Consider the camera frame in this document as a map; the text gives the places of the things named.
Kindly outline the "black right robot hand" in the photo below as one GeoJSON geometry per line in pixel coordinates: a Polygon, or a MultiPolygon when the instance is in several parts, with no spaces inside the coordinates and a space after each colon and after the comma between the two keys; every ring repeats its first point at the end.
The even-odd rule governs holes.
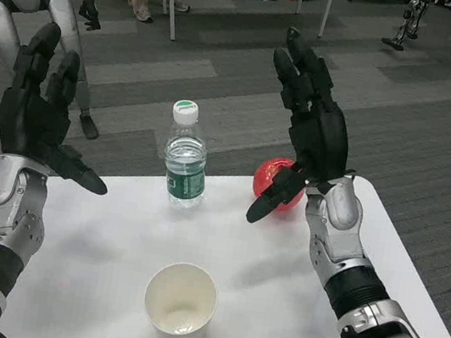
{"type": "Polygon", "coordinates": [[[255,223],[280,204],[289,203],[307,185],[329,190],[331,180],[347,175],[348,132],[342,110],[333,99],[329,69],[299,30],[290,27],[287,48],[274,51],[281,99],[292,112],[288,134],[296,153],[291,167],[281,169],[247,211],[255,223]]]}

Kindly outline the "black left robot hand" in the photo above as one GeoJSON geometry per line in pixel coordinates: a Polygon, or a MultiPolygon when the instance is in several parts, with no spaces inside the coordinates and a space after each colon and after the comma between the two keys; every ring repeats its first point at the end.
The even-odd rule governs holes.
{"type": "Polygon", "coordinates": [[[12,85],[0,105],[1,150],[35,160],[63,179],[105,195],[104,181],[82,162],[79,152],[64,144],[81,60],[75,51],[65,53],[58,70],[49,74],[61,35],[58,24],[49,22],[19,48],[12,85]]]}

